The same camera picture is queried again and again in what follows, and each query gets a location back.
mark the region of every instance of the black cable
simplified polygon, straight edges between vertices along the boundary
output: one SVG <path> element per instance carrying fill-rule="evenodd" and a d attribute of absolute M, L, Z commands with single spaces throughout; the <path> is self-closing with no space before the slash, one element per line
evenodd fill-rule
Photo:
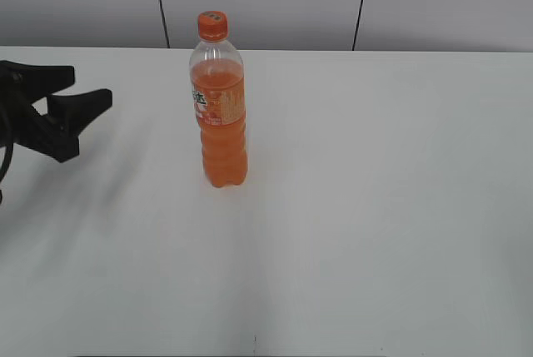
<path fill-rule="evenodd" d="M 11 122 L 9 122 L 9 116 L 2 105 L 0 105 L 0 118 L 2 118 L 3 125 L 6 127 L 6 150 L 3 155 L 2 165 L 0 166 L 0 183 L 2 183 L 13 157 L 13 131 Z M 0 190 L 0 204 L 2 204 L 2 190 Z"/>

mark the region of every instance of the white tabletop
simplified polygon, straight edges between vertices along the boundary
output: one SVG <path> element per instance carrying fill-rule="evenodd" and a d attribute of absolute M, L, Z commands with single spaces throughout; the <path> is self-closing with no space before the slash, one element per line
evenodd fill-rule
<path fill-rule="evenodd" d="M 0 355 L 533 354 L 533 55 L 244 52 L 218 190 L 189 54 L 0 48 L 114 95 L 78 158 L 15 148 Z"/>

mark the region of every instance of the orange soda bottle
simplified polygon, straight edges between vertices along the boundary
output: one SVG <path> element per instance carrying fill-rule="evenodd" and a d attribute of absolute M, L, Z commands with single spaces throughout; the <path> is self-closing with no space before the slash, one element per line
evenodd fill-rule
<path fill-rule="evenodd" d="M 226 14 L 200 14 L 201 41 L 189 64 L 203 167 L 215 187 L 240 185 L 248 171 L 243 64 L 227 34 Z"/>

